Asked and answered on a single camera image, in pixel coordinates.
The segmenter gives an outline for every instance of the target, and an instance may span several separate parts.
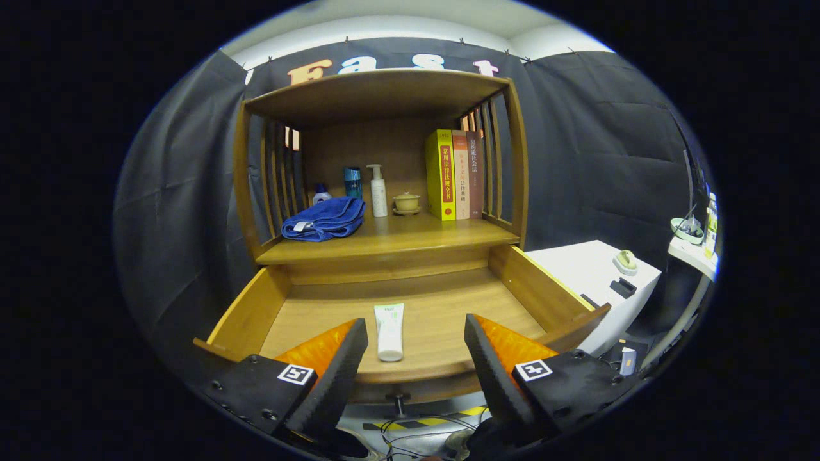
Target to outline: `small white bottle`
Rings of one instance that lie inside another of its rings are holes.
[[[373,180],[370,181],[373,217],[385,217],[387,216],[387,190],[385,180],[381,179],[381,165],[372,163],[367,167],[373,169]]]
[[[316,195],[313,196],[313,204],[330,200],[333,197],[327,192],[327,188],[321,182],[316,184]]]

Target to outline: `white table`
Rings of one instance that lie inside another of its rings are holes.
[[[686,305],[686,309],[684,309],[681,317],[677,319],[672,329],[646,354],[646,358],[640,366],[641,370],[646,368],[656,358],[666,353],[666,351],[674,345],[683,331],[689,329],[695,310],[700,306],[701,301],[704,300],[709,282],[714,282],[715,276],[718,273],[718,255],[714,253],[711,258],[706,258],[702,244],[695,245],[677,236],[673,236],[672,241],[669,242],[668,252],[671,256],[694,267],[703,275],[700,277],[700,282],[695,289],[695,294],[692,295],[692,299],[690,299],[689,304]]]
[[[638,317],[661,275],[657,268],[638,258],[635,258],[638,272],[634,276],[622,274],[613,263],[613,258],[620,251],[621,249],[600,240],[592,240],[582,244],[526,252],[530,258],[578,295],[585,294],[598,305],[609,303],[612,306],[601,323],[578,346],[594,357],[612,348]],[[624,299],[609,288],[612,281],[620,278],[636,288],[635,293],[628,299]]]

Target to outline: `folded towel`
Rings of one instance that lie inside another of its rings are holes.
[[[347,237],[362,224],[365,207],[364,201],[355,197],[319,202],[286,219],[282,224],[282,236],[309,242]]]

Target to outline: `white pump bottle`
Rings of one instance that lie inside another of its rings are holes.
[[[381,165],[372,163],[367,168],[373,169],[373,180],[370,181],[371,205],[373,207],[373,217],[387,216],[387,190],[385,180],[381,179]]]

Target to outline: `yellow black caution tape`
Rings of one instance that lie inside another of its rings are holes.
[[[487,405],[481,405],[480,407],[474,407],[468,410],[463,410],[457,413],[445,414],[447,418],[451,419],[464,419],[469,418],[470,416],[476,416],[477,414],[481,414],[482,412],[486,411]],[[386,419],[381,422],[371,423],[365,422],[362,424],[362,429],[364,431],[380,431],[381,427],[384,426],[389,419]],[[388,426],[385,427],[386,431],[403,431],[406,429],[418,429],[419,427],[430,427],[430,426],[438,426],[439,424],[444,424],[447,421],[446,419],[441,418],[421,418],[421,419],[413,419],[413,420],[402,420],[402,422],[392,422]]]

